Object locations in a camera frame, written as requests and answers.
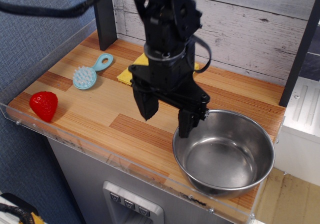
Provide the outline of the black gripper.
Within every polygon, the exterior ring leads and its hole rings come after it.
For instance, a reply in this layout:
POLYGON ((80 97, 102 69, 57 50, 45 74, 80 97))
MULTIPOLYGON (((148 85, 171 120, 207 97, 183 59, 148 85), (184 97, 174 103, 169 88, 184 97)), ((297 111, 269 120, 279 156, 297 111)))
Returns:
POLYGON ((207 116, 209 95, 194 81, 195 45, 188 43, 177 51, 161 53, 145 45, 144 53, 150 59, 148 66, 130 65, 133 96, 141 116, 147 121, 158 111, 159 100, 178 109, 178 131, 181 138, 188 138, 198 126, 199 120, 207 116), (183 80, 175 80, 173 68, 166 60, 184 59, 191 71, 183 80))

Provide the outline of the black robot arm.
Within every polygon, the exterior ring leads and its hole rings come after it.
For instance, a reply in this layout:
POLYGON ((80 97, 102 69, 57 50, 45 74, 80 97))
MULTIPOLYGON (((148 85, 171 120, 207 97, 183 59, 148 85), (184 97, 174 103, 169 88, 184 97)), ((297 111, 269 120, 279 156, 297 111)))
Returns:
POLYGON ((187 138, 206 118, 209 95, 193 78, 195 45, 206 46, 195 32, 201 12, 193 0, 134 0, 144 24, 148 65, 129 66, 136 104, 144 119, 158 111, 159 101, 178 108, 178 133, 187 138))

